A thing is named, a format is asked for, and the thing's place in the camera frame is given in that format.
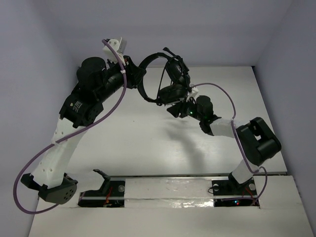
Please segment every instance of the wall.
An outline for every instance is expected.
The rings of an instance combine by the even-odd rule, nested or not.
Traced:
[[[255,74],[316,233],[316,1],[295,0]]]
[[[44,1],[79,64],[124,37],[136,64],[168,46],[190,66],[253,66],[291,0]],[[162,65],[155,61],[153,65]]]
[[[0,229],[3,237],[28,236],[33,217],[14,205],[13,182],[24,164],[49,144],[59,109],[75,84],[75,64],[61,41],[56,41],[57,30],[40,23],[31,1],[0,1]],[[36,192],[19,186],[18,194],[26,208],[35,209]]]

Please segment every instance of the headphones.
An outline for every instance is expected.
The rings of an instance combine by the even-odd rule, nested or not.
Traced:
[[[156,99],[152,99],[146,94],[144,89],[144,77],[138,84],[137,89],[140,95],[148,102],[156,103],[157,105],[175,104],[184,100],[187,97],[188,92],[192,91],[190,88],[190,76],[188,74],[189,69],[179,55],[175,55],[167,47],[165,47],[163,51],[170,53],[172,57],[161,52],[154,53],[146,57],[140,63],[139,68],[146,69],[151,62],[158,58],[167,59],[167,63],[162,72],[161,81],[164,70],[166,70],[172,81],[172,85],[160,89],[160,83]]]

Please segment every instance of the table surface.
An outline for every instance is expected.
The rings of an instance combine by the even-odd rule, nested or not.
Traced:
[[[162,68],[149,68],[145,89],[155,98]],[[190,68],[191,83],[213,82],[231,95],[237,119],[248,122],[262,117],[271,127],[251,67]],[[167,76],[163,86],[168,85]],[[199,95],[211,98],[216,115],[231,118],[226,95],[213,86],[201,86]],[[103,105],[104,115],[115,104],[120,91]],[[104,122],[90,129],[80,141],[68,166],[68,173],[101,169],[111,176],[228,174],[242,157],[232,138],[204,134],[198,121],[174,118],[166,107],[146,102],[136,89],[129,90],[119,108]],[[269,173],[285,173],[281,153],[265,163]]]
[[[212,200],[213,196],[208,194],[205,188],[205,182],[209,183],[209,180],[194,179],[193,183],[187,184],[180,181],[175,185],[167,183],[165,179],[160,181],[127,180],[126,192],[129,198],[139,198],[140,195],[145,198],[157,196],[164,198],[163,201],[159,202],[157,199],[149,203],[148,200],[144,200],[146,202],[139,205],[142,200],[138,199],[138,203],[130,203],[129,207],[125,208],[80,208],[72,204],[58,206],[34,217],[29,237],[313,237],[291,176],[269,177],[268,186],[260,197],[260,208],[183,205],[174,208],[165,204],[166,197],[173,199],[208,197]],[[85,179],[85,184],[83,182],[79,184],[79,190],[84,190],[92,187],[93,181]],[[182,189],[179,192],[168,190],[162,192],[166,187],[170,188],[172,185],[180,187],[180,184]],[[256,176],[255,184],[257,189],[261,190],[264,177]],[[40,200],[38,210],[50,205]]]

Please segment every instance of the gray wall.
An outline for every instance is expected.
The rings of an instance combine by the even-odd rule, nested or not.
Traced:
[[[316,1],[295,0],[255,67],[271,121],[283,144],[316,233]]]
[[[79,64],[104,56],[104,37],[127,39],[135,63],[168,46],[190,65],[253,66],[291,0],[36,0]],[[162,65],[155,61],[153,65]]]
[[[56,29],[41,24],[28,0],[0,1],[0,32],[0,236],[23,237],[33,217],[14,205],[13,182],[50,143],[76,68],[55,41]],[[19,186],[18,194],[26,208],[35,209],[35,192]]]

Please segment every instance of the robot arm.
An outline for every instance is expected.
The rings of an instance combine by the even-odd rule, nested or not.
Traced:
[[[156,53],[148,56],[135,66],[129,56],[123,56],[126,42],[120,39],[108,39],[107,43],[118,53],[125,67],[127,88],[137,88],[148,102],[157,105],[171,105],[167,109],[175,118],[193,117],[199,121],[202,131],[211,136],[228,136],[234,138],[230,119],[218,117],[213,112],[213,104],[207,96],[195,99],[198,90],[190,86],[189,69],[180,56],[168,48],[171,54]],[[78,83],[71,95],[65,100],[57,128],[52,138],[53,148],[48,150],[37,168],[30,174],[24,174],[21,182],[30,189],[37,190],[39,197],[47,202],[64,204],[77,190],[77,181],[71,179],[65,170],[69,160],[85,132],[56,144],[56,140],[91,125],[103,111],[102,103],[123,86],[123,76],[112,53],[103,49],[108,55],[107,69],[103,59],[92,57],[84,60],[77,71]],[[172,85],[159,89],[156,99],[149,98],[143,85],[146,67],[158,57],[166,58],[167,71]],[[235,122],[237,135],[241,141],[246,157],[253,170],[257,170],[265,160],[281,150],[278,139],[261,118],[255,118],[243,125]],[[229,175],[231,183],[238,187],[252,177],[243,160]]]

